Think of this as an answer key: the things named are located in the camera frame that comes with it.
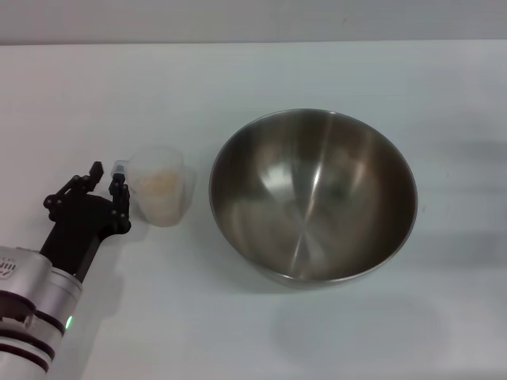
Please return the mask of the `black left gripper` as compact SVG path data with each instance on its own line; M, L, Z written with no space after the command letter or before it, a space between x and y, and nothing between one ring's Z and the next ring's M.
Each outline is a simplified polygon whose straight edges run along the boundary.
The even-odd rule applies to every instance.
M47 196L44 207L54 222L40 254L52 266L83 281L100 244L131 229L130 192L125 175L114 173L109 185L112 201L88 194L104 174L95 161L88 174L74 175L60 190Z

